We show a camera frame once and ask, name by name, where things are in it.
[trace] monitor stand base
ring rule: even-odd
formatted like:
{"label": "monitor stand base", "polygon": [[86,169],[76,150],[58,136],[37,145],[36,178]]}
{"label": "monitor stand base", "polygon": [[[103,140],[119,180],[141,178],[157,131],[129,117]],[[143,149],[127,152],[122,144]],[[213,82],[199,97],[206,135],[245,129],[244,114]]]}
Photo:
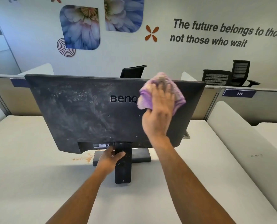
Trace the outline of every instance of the monitor stand base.
{"label": "monitor stand base", "polygon": [[[99,158],[101,157],[103,151],[96,151],[93,158],[93,166],[97,166]],[[132,149],[132,163],[144,163],[151,162],[151,156],[148,148],[133,148]]]}

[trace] mesh chair back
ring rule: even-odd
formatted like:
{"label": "mesh chair back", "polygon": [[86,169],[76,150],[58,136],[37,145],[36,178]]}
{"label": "mesh chair back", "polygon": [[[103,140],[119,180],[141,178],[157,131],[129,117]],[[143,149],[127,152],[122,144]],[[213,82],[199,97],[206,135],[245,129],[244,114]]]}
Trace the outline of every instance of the mesh chair back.
{"label": "mesh chair back", "polygon": [[248,77],[249,61],[233,61],[232,80],[233,86],[242,86]]}
{"label": "mesh chair back", "polygon": [[230,71],[205,69],[202,81],[206,82],[207,85],[228,86],[231,76],[232,73]]}
{"label": "mesh chair back", "polygon": [[124,68],[121,72],[120,78],[140,79],[145,67],[147,67],[147,65]]}

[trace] blue flower picture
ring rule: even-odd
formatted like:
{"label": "blue flower picture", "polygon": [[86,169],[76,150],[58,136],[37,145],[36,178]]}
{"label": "blue flower picture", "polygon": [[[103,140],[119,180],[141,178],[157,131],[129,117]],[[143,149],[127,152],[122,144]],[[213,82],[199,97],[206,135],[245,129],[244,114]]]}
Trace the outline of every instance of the blue flower picture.
{"label": "blue flower picture", "polygon": [[97,8],[66,5],[60,11],[66,48],[94,50],[100,45]]}
{"label": "blue flower picture", "polygon": [[142,22],[144,0],[104,0],[106,30],[136,32]]}

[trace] benq logo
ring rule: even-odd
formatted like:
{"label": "benq logo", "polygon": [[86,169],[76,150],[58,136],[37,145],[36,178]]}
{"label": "benq logo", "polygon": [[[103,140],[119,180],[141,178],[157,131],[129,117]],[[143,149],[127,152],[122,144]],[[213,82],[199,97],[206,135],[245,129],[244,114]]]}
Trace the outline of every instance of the benq logo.
{"label": "benq logo", "polygon": [[111,95],[110,96],[110,102],[134,102],[134,103],[137,103],[137,96],[133,96],[133,97],[130,97],[130,96],[115,96],[115,95]]}

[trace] purple cloth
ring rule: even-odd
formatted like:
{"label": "purple cloth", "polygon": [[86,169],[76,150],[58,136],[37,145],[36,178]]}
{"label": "purple cloth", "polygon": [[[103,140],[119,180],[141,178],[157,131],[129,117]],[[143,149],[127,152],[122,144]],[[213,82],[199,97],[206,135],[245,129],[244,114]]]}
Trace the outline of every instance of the purple cloth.
{"label": "purple cloth", "polygon": [[148,80],[144,86],[140,89],[140,97],[137,100],[137,107],[139,109],[153,109],[152,104],[152,95],[151,95],[151,85],[152,84],[159,85],[159,83],[163,83],[164,89],[167,87],[168,84],[171,84],[171,90],[175,94],[175,106],[173,115],[176,113],[178,108],[186,103],[185,98],[177,85],[163,72],[157,73],[153,78]]}

